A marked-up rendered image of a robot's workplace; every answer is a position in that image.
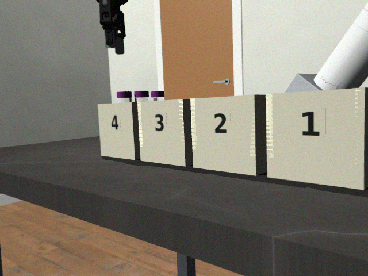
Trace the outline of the beige block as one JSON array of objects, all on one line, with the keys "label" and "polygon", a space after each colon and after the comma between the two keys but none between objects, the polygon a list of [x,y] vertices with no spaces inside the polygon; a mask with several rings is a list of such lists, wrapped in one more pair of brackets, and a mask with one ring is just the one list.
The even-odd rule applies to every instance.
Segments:
[{"label": "beige block", "polygon": [[193,165],[190,99],[137,102],[140,160]]},{"label": "beige block", "polygon": [[140,159],[137,102],[98,104],[101,156]]},{"label": "beige block", "polygon": [[368,87],[266,94],[267,177],[368,188]]},{"label": "beige block", "polygon": [[267,172],[266,95],[191,98],[193,168]]}]

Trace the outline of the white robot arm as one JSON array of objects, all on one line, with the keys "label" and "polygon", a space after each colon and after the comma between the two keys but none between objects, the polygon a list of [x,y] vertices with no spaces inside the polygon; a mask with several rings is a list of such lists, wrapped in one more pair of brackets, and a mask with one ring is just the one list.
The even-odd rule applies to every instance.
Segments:
[{"label": "white robot arm", "polygon": [[323,90],[359,88],[368,77],[368,3],[314,82]]}]

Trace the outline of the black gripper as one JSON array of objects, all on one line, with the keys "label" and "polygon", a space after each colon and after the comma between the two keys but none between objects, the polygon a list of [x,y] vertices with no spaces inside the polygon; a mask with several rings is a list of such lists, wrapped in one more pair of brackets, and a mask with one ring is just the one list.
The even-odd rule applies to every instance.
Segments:
[{"label": "black gripper", "polygon": [[[125,21],[120,6],[126,4],[128,0],[96,1],[99,3],[100,24],[105,30],[105,47],[115,48],[117,55],[124,54]],[[118,33],[118,30],[121,33]]]}]

